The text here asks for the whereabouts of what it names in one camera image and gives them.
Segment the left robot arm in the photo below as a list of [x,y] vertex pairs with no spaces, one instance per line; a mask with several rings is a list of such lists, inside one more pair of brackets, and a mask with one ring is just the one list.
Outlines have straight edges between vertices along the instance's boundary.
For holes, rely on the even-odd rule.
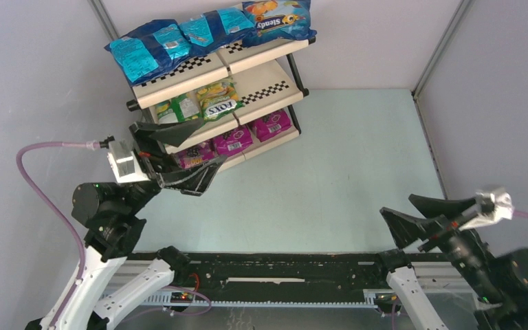
[[209,187],[225,157],[198,166],[177,168],[160,155],[160,144],[181,145],[203,124],[194,119],[174,124],[135,122],[134,145],[108,137],[80,142],[78,148],[107,149],[115,181],[83,183],[72,196],[72,219],[86,229],[71,234],[78,247],[76,269],[60,298],[46,316],[30,321],[28,329],[115,329],[151,294],[191,277],[190,259],[176,247],[157,251],[151,264],[109,296],[109,281],[137,245],[145,219],[138,212],[163,189],[200,196]]

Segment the magenta grape candy bag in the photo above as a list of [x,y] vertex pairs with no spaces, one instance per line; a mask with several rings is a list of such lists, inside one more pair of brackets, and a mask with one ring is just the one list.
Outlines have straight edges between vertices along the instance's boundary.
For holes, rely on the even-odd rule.
[[252,134],[250,130],[243,125],[212,138],[214,150],[219,155],[226,155],[228,157],[242,153],[252,144]]
[[290,129],[292,121],[286,110],[279,109],[247,124],[259,142],[265,142]]
[[173,159],[180,168],[192,168],[210,161],[217,156],[211,141],[206,140],[194,146],[190,146],[182,151],[173,154]]

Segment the green Fox's candy bag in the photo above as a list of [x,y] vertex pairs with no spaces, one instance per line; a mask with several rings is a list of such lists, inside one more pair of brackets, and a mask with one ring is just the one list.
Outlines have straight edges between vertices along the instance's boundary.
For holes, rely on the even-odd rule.
[[215,122],[245,106],[231,77],[200,87],[195,95],[205,122]]

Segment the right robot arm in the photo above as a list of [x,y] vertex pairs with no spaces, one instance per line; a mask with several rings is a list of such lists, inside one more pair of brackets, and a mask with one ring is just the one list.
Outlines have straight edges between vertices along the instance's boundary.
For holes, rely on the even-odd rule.
[[494,256],[476,233],[477,228],[513,217],[510,194],[496,188],[478,191],[468,199],[419,195],[408,199],[419,211],[418,217],[390,208],[380,210],[396,247],[380,252],[378,262],[414,326],[445,328],[404,254],[406,247],[421,241],[420,252],[439,249],[485,304],[474,312],[479,329],[528,329],[528,248]]

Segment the green candy bag nutrition side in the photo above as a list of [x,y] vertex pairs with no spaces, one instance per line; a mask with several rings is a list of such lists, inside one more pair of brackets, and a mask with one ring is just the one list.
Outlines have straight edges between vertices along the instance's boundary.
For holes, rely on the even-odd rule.
[[155,105],[159,124],[176,124],[201,117],[196,97],[187,92]]

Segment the blue fruit candy bag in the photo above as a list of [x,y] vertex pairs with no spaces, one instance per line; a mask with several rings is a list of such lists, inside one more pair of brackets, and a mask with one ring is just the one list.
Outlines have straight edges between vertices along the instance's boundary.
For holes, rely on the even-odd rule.
[[244,1],[242,11],[256,32],[242,40],[244,47],[262,45],[276,39],[304,41],[314,38],[311,28],[311,1]]

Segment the teal blue candy bag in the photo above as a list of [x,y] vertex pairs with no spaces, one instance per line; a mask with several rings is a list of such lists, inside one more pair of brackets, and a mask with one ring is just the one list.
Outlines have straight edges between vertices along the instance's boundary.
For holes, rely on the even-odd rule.
[[190,43],[190,55],[206,56],[220,47],[256,35],[255,24],[236,7],[204,12],[179,24]]
[[190,58],[191,44],[174,19],[145,23],[105,47],[130,86],[172,72]]

